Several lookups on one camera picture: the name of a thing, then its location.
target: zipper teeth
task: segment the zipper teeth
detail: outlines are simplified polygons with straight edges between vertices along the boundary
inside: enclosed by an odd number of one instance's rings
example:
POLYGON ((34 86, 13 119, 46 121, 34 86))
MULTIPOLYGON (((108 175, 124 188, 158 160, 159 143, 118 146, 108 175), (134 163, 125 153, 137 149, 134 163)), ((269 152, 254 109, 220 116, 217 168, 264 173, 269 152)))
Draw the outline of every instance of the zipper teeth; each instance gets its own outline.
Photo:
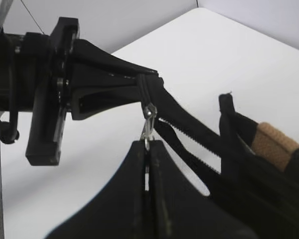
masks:
MULTIPOLYGON (((178 127, 178 126, 176 126, 174 123, 172 123, 172 121, 170 121, 170 120, 167 120, 167 119, 165 119, 165 118, 161 118, 162 120, 164 120, 164 121, 166 121, 168 124, 170 124, 171 126, 173 126, 173 127, 175 127, 176 129, 178 129, 180 132, 182 132, 183 134, 185 134, 187 137, 189 137, 189 138, 191 138, 192 140, 194 140, 196 143, 198 143, 199 145, 201 145, 202 147, 204 147, 201 143, 199 143, 199 142, 197 142, 197 140, 195 140, 192 136, 190 136, 190 135, 188 135, 187 133, 186 133, 186 130, 184 130, 182 127, 178 127)), ((214 152, 212 152, 212 151, 210 151, 209 149, 207 149, 209 152, 211 152, 211 153, 213 153, 214 155, 216 155, 216 156, 218 156, 217 154, 215 154, 214 152)), ((207 166, 209 169, 211 169, 211 170, 213 170, 214 172, 216 172, 217 173, 217 171, 215 171, 215 169, 213 169, 212 167, 210 167, 207 163, 205 163, 203 160, 201 160, 201 159, 199 159, 199 158, 197 158, 198 160, 200 160, 205 166, 207 166)), ((299 205, 299 200, 297 200, 297 199, 290 199, 289 198, 289 200, 292 200, 292 201, 294 201, 294 202, 296 202, 296 203, 298 203, 298 205, 299 205)))
MULTIPOLYGON (((189 136, 185 130, 181 129, 181 127, 177 127, 175 126, 175 124, 171 123, 169 120, 166 120, 164 118, 161 118, 162 120, 164 120, 165 122, 167 122, 168 124, 170 124, 171 126, 175 127, 176 129, 178 129, 180 132, 182 132, 183 134, 185 134, 187 137, 189 137, 190 139, 192 139, 193 141, 195 141, 196 143, 198 143, 199 145, 201 145, 201 143, 197 142, 193 137, 189 136)), ((202 162, 206 167, 208 167, 210 170, 212 170, 215 173, 220 174, 220 172, 218 172, 217 170, 215 170, 213 167, 211 167, 210 165, 208 165, 206 162, 204 162, 203 160, 201 160, 200 158, 198 158, 197 156, 195 156, 194 154, 192 154, 191 152, 187 151, 188 153, 190 153, 192 156, 194 156, 195 158, 197 158, 200 162, 202 162)))

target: white tabletop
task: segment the white tabletop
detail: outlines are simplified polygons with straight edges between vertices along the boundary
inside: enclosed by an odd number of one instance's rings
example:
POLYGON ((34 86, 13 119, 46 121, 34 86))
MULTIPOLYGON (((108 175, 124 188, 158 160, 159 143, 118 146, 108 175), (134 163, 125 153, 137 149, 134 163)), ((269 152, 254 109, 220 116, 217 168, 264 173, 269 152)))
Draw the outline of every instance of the white tabletop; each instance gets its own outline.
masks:
MULTIPOLYGON (((198 8, 115 55, 158 70, 176 100, 216 132, 218 95, 232 92, 238 112, 268 121, 299 142, 299 51, 292 47, 198 8)), ((19 141, 1 145, 6 239, 41 239, 80 209, 115 173, 144 124, 139 103, 84 121, 70 118, 58 167, 27 162, 31 114, 20 114, 19 141)), ((190 151, 220 169, 218 158, 179 136, 190 151)), ((175 153, 171 155, 203 191, 175 153)))

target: black plastic part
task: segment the black plastic part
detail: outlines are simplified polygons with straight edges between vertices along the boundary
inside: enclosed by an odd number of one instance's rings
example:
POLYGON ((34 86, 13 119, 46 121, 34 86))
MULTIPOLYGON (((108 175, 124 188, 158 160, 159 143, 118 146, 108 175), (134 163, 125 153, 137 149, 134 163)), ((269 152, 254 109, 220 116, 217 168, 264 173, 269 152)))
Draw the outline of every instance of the black plastic part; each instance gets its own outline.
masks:
POLYGON ((76 62, 92 65, 98 69, 122 76, 135 77, 138 74, 158 75, 155 70, 117 58, 83 39, 74 41, 72 56, 76 62))
POLYGON ((72 69, 69 88, 74 120, 139 101, 134 78, 123 78, 83 64, 73 64, 72 69))
POLYGON ((48 80, 37 87, 26 157, 32 166, 58 165, 60 137, 55 137, 59 104, 49 90, 48 80))
POLYGON ((143 238, 144 156, 144 143, 133 142, 102 191, 46 239, 143 238))
POLYGON ((77 35, 78 20, 61 17, 49 38, 52 49, 39 75, 26 149, 26 157, 33 166, 59 164, 67 112, 67 63, 77 35))
POLYGON ((140 101, 136 76, 158 75, 155 70, 121 60, 82 39, 74 41, 71 59, 69 91, 74 120, 140 101))

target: screw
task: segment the screw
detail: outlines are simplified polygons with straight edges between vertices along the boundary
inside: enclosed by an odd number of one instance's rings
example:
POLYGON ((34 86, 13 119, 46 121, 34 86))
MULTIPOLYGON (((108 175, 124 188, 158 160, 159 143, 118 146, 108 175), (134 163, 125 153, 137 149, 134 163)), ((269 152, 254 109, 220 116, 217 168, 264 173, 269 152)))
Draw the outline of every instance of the screw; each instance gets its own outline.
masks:
POLYGON ((19 54, 20 51, 21 51, 21 47, 19 47, 19 46, 15 47, 14 52, 15 52, 16 54, 19 54))

